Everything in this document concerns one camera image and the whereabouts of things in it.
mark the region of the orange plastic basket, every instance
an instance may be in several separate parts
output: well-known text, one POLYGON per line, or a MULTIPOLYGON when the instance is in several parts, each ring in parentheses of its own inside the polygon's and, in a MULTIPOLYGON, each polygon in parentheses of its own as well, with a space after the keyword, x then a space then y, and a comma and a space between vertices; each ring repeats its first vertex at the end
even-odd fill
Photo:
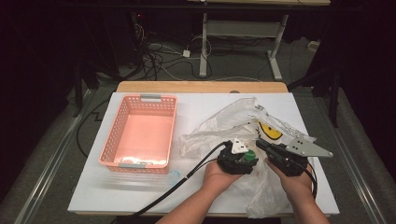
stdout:
POLYGON ((99 162, 111 171, 167 174, 176 96, 125 95, 99 162))

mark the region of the human hand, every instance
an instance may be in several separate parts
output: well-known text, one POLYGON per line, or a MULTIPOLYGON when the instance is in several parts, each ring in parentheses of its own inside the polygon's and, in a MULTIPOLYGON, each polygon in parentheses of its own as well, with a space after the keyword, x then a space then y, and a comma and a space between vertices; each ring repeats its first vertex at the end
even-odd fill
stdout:
POLYGON ((204 183, 201 189, 207 189, 213 193, 220 195, 231 184, 242 175, 230 175, 224 173, 219 167, 218 163, 212 161, 207 164, 204 175, 204 183))
MULTIPOLYGON (((306 203, 315 200, 312 195, 312 180, 306 173, 302 173, 300 176, 286 176, 268 161, 268 158, 265 158, 265 162, 279 176, 280 184, 291 203, 306 203)), ((307 167, 307 170, 312 173, 310 166, 307 167)))

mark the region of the forearm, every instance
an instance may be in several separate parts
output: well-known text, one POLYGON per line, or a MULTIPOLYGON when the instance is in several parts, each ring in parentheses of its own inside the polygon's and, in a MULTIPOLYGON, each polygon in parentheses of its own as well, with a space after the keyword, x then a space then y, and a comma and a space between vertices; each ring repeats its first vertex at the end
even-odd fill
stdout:
POLYGON ((212 190, 199 189, 172 212, 161 218, 157 224, 181 222, 186 224, 201 224, 210 206, 218 196, 219 193, 212 190))
POLYGON ((329 220, 321 212, 315 201, 308 200, 305 202, 295 203, 291 201, 294 216, 299 224, 328 224, 329 220))

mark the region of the clear plastic bag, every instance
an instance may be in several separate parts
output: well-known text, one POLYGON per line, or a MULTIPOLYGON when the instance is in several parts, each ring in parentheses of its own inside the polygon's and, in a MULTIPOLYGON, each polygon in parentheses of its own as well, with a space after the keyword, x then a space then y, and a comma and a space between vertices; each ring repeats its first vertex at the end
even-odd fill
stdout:
POLYGON ((256 98, 242 98, 207 119, 192 133, 181 135, 180 156, 202 158, 218 143, 234 140, 235 137, 256 152, 259 162, 250 175, 242 176, 228 190, 248 198, 248 217, 270 217, 283 211, 289 205, 286 193, 278 176, 263 161, 266 154, 256 148, 255 140, 261 137, 271 143, 287 145, 294 137, 304 137, 310 142, 315 138, 269 115, 263 106, 258 105, 256 98), (281 134, 271 138, 263 134, 263 127, 275 129, 281 134))

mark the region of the green part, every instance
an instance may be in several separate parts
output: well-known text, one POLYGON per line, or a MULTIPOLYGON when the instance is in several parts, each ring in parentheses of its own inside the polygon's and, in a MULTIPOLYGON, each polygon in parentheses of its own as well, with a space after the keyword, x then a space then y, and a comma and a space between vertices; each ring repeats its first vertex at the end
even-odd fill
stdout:
POLYGON ((245 152, 244 159, 245 161, 253 161, 254 159, 256 159, 256 153, 254 153, 253 150, 249 149, 247 152, 245 152))

